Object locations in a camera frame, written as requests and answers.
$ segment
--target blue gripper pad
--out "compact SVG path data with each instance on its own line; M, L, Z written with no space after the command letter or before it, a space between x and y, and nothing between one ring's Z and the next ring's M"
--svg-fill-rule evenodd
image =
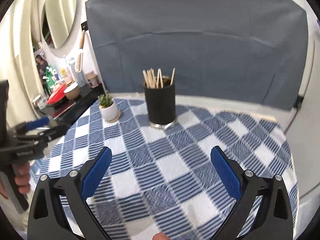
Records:
M112 152L108 147L103 147L103 152L100 157L95 160L95 163L82 179L81 198L86 200L92 197L98 188L100 181L110 166L112 160Z
M235 198L237 201L240 200L242 196L241 182L230 167L229 163L222 156L217 146L213 147L211 150L211 162L229 196Z
M31 130L34 130L36 128L48 125L49 122L50 122L50 119L47 116L45 116L45 117L43 117L41 119L38 119L38 120L35 120L33 122L28 122L26 124L26 129L27 129L27 131L31 131Z

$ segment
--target black cylindrical holder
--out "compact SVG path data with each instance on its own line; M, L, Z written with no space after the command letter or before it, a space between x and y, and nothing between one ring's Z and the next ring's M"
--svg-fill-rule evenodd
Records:
M176 120L176 93L174 83L163 88L147 88L144 84L144 93L148 108L149 121L152 126L161 128L174 124Z

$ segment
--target white plant pot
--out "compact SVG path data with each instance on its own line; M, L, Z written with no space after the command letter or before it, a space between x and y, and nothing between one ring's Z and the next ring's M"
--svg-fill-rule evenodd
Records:
M118 107L115 103L113 103L112 106L109 106L108 108L101 108L99 106L102 118L106 121L111 121L115 119L118 116Z

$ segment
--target table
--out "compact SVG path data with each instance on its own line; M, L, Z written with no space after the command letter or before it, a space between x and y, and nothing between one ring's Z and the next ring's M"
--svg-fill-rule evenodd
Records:
M292 154L279 124L249 114L176 106L177 123L168 130L149 126L144 101L115 99L121 117L102 120L95 102L42 161L36 178L67 175L93 159L103 146L113 159L95 195L92 212L112 239L152 239L159 231L172 240L210 239L235 200L210 162L219 145L228 158L258 176L282 175L294 227L298 184ZM73 218L61 197L66 215ZM240 235L255 218L257 197Z

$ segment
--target human hand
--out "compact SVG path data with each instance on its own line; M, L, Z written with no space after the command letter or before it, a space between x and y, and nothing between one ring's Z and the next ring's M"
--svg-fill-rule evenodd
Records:
M19 192L21 194L27 194L30 192L30 164L29 162L21 163L21 164L14 164L13 169L18 171L19 175L17 175L14 178L15 183L19 186ZM5 190L2 182L0 181L0 194L5 197L6 199L9 199L8 193Z
M153 236L152 240L170 240L164 233L160 232Z

